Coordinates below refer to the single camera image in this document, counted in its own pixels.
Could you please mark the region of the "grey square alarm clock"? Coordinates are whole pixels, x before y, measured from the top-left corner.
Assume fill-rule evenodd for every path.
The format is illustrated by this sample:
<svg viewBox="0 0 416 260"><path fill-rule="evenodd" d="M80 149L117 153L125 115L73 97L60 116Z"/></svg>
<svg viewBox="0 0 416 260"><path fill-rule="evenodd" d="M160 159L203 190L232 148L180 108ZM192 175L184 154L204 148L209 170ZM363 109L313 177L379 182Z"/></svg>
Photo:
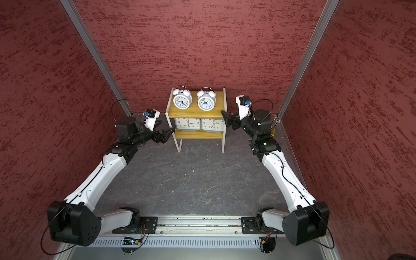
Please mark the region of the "grey square alarm clock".
<svg viewBox="0 0 416 260"><path fill-rule="evenodd" d="M175 118L175 126L182 131L201 130L200 119L195 118Z"/></svg>
<svg viewBox="0 0 416 260"><path fill-rule="evenodd" d="M201 129L208 132L223 132L226 126L223 119L201 119Z"/></svg>

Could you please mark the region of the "white twin bell alarm clock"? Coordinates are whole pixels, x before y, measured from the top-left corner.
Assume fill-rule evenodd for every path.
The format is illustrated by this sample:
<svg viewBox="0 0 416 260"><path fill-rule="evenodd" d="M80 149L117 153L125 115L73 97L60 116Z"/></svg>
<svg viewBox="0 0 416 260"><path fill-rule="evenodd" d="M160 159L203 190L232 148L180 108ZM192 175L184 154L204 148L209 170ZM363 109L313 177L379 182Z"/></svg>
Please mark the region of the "white twin bell alarm clock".
<svg viewBox="0 0 416 260"><path fill-rule="evenodd" d="M181 110L188 109L192 104L191 92L185 86L176 86L172 92L173 104Z"/></svg>

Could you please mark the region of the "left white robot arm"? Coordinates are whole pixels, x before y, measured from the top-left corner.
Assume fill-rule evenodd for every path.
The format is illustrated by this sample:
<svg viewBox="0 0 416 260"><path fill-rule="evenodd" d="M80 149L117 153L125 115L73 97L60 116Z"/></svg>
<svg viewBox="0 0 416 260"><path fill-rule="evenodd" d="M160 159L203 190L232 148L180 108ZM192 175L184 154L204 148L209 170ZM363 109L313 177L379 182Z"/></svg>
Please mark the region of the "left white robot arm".
<svg viewBox="0 0 416 260"><path fill-rule="evenodd" d="M139 209L123 207L97 216L94 210L103 193L113 179L123 170L148 141L166 143L174 128L158 131L161 125L160 112L148 109L143 113L144 121L125 117L116 123L118 139L104 153L99 165L84 182L63 201L54 201L47 209L48 226L54 242L70 244L72 247L91 245L100 235L114 230L129 234L150 234Z"/></svg>

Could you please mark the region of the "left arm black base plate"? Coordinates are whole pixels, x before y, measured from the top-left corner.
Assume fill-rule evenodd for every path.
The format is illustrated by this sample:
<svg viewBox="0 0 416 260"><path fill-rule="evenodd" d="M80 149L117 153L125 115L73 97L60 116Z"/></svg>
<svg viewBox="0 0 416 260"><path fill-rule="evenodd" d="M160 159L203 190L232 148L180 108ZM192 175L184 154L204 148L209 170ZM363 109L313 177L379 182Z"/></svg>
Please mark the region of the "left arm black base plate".
<svg viewBox="0 0 416 260"><path fill-rule="evenodd" d="M133 224L126 227L119 227L112 231L113 234L128 234L130 236L139 235L152 235L156 233L158 224L158 217L140 217L135 220Z"/></svg>

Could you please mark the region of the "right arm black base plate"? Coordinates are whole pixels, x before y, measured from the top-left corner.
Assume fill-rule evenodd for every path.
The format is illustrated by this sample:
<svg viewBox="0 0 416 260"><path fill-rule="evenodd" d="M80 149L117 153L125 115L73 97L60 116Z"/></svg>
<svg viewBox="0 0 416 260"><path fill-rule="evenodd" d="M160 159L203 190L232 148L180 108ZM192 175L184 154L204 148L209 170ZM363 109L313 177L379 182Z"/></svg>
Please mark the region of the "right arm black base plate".
<svg viewBox="0 0 416 260"><path fill-rule="evenodd" d="M281 235L282 232L266 227L262 221L259 221L257 217L242 217L241 219L242 233L244 235Z"/></svg>

